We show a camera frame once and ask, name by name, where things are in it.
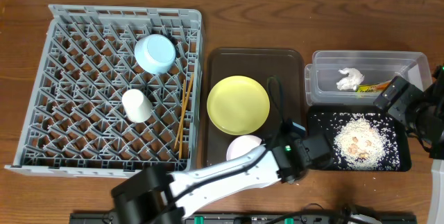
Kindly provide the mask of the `yellow green snack wrapper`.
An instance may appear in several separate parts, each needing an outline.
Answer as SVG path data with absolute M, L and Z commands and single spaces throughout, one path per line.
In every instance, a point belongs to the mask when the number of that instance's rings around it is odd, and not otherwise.
M 388 85 L 390 84 L 390 80 L 381 82 L 381 83 L 375 83 L 370 85 L 357 85 L 355 87 L 356 93 L 378 93 L 384 91 Z

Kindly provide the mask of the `rice and nuts pile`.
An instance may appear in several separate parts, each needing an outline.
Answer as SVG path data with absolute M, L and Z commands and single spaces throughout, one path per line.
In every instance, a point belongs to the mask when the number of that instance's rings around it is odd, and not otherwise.
M 400 152 L 395 122 L 381 113 L 311 113 L 307 123 L 313 133 L 323 133 L 332 144 L 330 170 L 398 171 Z

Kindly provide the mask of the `white tissue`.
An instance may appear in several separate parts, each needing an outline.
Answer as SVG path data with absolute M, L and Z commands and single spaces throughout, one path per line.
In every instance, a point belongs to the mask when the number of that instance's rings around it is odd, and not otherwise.
M 355 68 L 340 69 L 339 73 L 346 75 L 336 83 L 339 90 L 353 90 L 356 91 L 360 84 L 364 81 L 364 75 Z

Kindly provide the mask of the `pink bowl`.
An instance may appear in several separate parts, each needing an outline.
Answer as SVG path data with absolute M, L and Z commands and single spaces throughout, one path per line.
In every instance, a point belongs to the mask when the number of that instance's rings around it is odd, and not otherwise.
M 254 135 L 242 135 L 234 139 L 228 146 L 226 160 L 233 160 L 259 146 L 262 139 Z

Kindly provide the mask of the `yellow plate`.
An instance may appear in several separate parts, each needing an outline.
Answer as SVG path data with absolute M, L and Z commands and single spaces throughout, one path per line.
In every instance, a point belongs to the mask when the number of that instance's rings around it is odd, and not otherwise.
M 263 126 L 270 112 L 264 87 L 247 76 L 229 76 L 211 88 L 207 114 L 211 122 L 229 135 L 247 135 Z

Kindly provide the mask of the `wooden chopstick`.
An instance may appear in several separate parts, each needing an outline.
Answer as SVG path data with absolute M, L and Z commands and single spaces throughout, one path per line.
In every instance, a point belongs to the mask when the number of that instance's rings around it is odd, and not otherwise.
M 192 89 L 193 81 L 194 81 L 194 74 L 191 75 L 190 82 L 189 82 L 189 84 L 187 86 L 187 92 L 186 92 L 186 98 L 185 98 L 185 112 L 187 110 L 187 104 L 188 104 L 189 97 L 190 97 L 190 94 L 191 94 L 191 89 Z M 179 141 L 179 137 L 177 135 L 176 140 L 175 140 L 175 144 L 174 144 L 174 148 L 177 148 L 177 146 L 179 146 L 178 141 Z
M 185 115 L 185 98 L 186 98 L 186 89 L 187 89 L 187 80 L 184 79 L 183 81 L 183 91 L 182 91 L 182 107 L 181 107 L 181 122 L 179 125 L 179 150 L 178 150 L 178 159 L 182 159 L 182 140 L 183 140 L 183 121 L 184 121 L 184 115 Z

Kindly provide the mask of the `white cup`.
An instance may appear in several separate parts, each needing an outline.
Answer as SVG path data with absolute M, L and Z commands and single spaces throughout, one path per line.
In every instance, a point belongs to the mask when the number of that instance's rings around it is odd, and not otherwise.
M 122 104 L 128 119 L 133 123 L 145 122 L 152 115 L 152 103 L 138 89 L 127 90 L 122 96 Z

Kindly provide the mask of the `light blue bowl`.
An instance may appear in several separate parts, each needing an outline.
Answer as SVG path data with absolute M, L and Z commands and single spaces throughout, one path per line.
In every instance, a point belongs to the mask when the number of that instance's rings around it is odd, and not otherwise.
M 152 34 L 136 43 L 135 59 L 144 71 L 153 75 L 165 74 L 175 62 L 176 50 L 167 37 Z

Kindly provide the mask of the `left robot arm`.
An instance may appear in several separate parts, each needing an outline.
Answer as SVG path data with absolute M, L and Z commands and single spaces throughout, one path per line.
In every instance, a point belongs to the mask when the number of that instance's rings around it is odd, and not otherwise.
M 181 223 L 200 208 L 247 189 L 293 183 L 330 165 L 325 135 L 276 134 L 245 155 L 195 171 L 144 169 L 111 191 L 120 223 Z

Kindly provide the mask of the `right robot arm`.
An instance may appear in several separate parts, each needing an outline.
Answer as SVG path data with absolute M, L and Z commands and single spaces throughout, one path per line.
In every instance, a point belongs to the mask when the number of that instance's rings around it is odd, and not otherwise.
M 443 66 L 432 74 L 435 81 L 421 91 L 400 76 L 392 79 L 373 105 L 400 122 L 433 159 L 432 201 L 428 223 L 443 223 Z

